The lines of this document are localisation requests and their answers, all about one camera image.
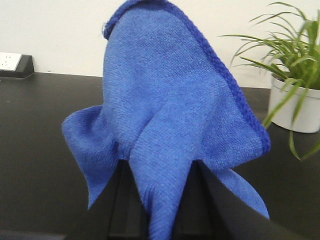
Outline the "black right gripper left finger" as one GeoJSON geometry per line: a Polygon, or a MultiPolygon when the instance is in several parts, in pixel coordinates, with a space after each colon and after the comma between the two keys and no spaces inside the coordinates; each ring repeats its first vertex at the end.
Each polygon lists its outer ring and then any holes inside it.
{"type": "Polygon", "coordinates": [[[148,224],[129,163],[120,160],[102,193],[65,239],[146,240],[148,224]]]}

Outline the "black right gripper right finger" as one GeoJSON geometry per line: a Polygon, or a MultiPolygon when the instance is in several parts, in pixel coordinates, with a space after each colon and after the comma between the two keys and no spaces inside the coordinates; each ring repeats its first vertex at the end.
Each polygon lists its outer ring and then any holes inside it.
{"type": "Polygon", "coordinates": [[[176,218],[176,240],[316,240],[318,166],[259,160],[237,168],[257,187],[264,217],[228,190],[201,161],[190,169],[176,218]]]}

